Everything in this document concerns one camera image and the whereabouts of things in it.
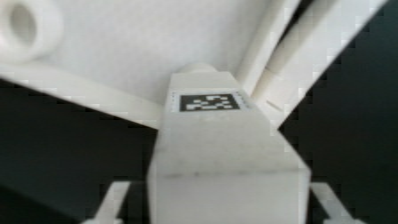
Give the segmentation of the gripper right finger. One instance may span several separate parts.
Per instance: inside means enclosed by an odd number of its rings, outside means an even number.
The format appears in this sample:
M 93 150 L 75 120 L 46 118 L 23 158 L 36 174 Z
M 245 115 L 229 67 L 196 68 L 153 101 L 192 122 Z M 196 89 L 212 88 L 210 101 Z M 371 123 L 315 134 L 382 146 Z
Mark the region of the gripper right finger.
M 352 217 L 331 185 L 325 182 L 313 182 L 311 191 L 329 215 L 329 218 L 323 220 L 323 224 L 368 224 Z

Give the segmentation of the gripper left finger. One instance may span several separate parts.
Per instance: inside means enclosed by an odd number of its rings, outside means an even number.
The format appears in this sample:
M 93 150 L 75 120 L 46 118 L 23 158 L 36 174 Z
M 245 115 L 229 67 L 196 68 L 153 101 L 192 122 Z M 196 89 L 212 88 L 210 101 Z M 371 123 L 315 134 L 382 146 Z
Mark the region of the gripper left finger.
M 128 196 L 130 188 L 137 185 L 133 181 L 114 181 L 101 199 L 94 216 L 80 224 L 124 224 L 119 217 L 123 203 Z

